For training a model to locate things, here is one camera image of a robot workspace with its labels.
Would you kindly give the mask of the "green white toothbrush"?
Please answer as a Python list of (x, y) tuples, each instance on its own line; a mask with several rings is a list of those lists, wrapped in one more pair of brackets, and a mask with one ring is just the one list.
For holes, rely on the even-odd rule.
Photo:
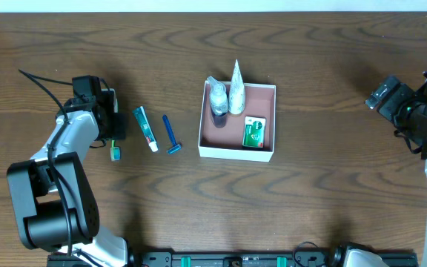
[(112, 161), (119, 161), (121, 159), (121, 149), (120, 147), (116, 146), (116, 141), (111, 141), (111, 147), (110, 147), (110, 159)]

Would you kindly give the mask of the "white squeeze tube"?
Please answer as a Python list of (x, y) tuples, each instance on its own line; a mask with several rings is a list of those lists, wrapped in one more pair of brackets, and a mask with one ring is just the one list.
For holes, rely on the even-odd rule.
[(236, 60), (228, 94), (228, 112), (234, 116), (239, 116), (244, 111), (244, 109), (245, 85), (242, 79), (239, 61)]

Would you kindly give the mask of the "clear pump bottle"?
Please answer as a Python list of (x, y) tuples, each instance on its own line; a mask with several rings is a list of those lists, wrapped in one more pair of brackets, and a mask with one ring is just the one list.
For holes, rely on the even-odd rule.
[(210, 85), (209, 101), (212, 122), (216, 128), (223, 128), (226, 125), (228, 113), (226, 86), (212, 76), (209, 76), (207, 80)]

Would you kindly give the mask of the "blue disposable razor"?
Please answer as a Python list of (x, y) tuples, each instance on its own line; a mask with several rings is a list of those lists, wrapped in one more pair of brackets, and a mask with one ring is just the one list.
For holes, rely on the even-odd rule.
[(182, 148), (182, 146), (176, 141), (176, 138), (174, 136), (174, 133), (173, 133), (173, 130), (172, 130), (172, 127), (171, 127), (171, 124), (170, 124), (168, 117), (166, 115), (163, 115), (162, 119), (163, 119), (163, 122), (165, 124), (165, 128), (166, 128), (166, 131), (168, 133), (169, 140), (172, 144), (171, 148), (169, 148), (167, 150), (167, 153), (168, 154), (174, 154), (177, 151), (179, 151)]

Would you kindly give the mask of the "green soap box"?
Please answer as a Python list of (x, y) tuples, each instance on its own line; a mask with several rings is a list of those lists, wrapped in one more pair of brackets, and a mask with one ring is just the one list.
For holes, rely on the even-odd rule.
[(266, 119), (246, 116), (242, 145), (247, 148), (263, 148), (265, 143)]

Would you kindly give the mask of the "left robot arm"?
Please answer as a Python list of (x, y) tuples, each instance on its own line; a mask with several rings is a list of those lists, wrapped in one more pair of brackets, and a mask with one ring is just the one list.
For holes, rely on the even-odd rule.
[(90, 266), (134, 266), (128, 242), (101, 225), (82, 166), (96, 142), (125, 138), (125, 116), (104, 79), (79, 76), (69, 84), (73, 98), (58, 104), (46, 143), (7, 169), (19, 238), (28, 249), (75, 256)]

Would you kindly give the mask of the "small toothpaste tube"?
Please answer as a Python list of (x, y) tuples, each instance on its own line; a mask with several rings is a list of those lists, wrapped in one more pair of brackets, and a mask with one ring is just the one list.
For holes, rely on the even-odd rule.
[(147, 140), (149, 148), (152, 152), (157, 152), (159, 150), (159, 147), (157, 145), (156, 138), (151, 129), (144, 107), (140, 106), (133, 110), (133, 115), (135, 116), (136, 121), (138, 122), (139, 127), (141, 128), (142, 133), (145, 139)]

